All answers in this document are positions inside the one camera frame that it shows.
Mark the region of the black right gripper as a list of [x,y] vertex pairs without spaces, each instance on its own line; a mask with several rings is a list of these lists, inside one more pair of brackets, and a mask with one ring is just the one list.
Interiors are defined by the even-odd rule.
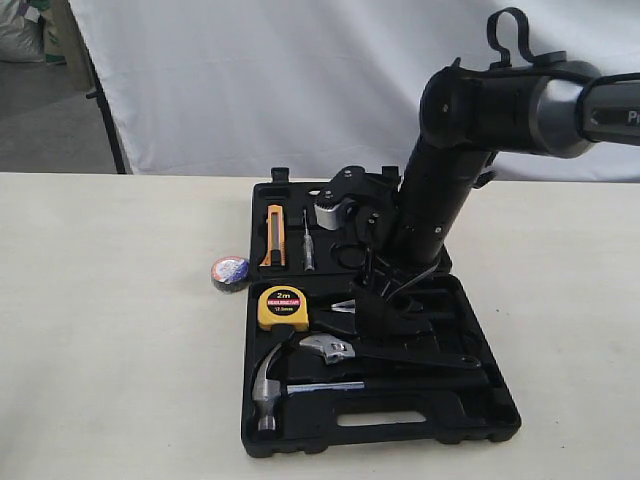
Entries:
[[397,296],[438,270],[454,221],[496,155],[495,150],[472,145],[437,148],[422,137],[416,141],[395,200],[397,214],[374,261],[376,266],[389,263],[384,289],[372,292],[358,284],[350,286],[361,337],[381,339],[386,332],[395,337],[433,334],[424,305]]

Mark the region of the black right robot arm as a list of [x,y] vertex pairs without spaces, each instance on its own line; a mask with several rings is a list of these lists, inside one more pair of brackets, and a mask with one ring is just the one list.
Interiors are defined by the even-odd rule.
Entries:
[[573,159],[598,143],[638,141],[637,74],[603,76],[560,57],[527,68],[443,68],[423,91],[403,174],[345,176],[343,198],[370,226],[368,263],[388,273],[383,290],[357,296],[361,329],[378,338],[402,331],[396,299],[436,272],[447,234],[499,153]]

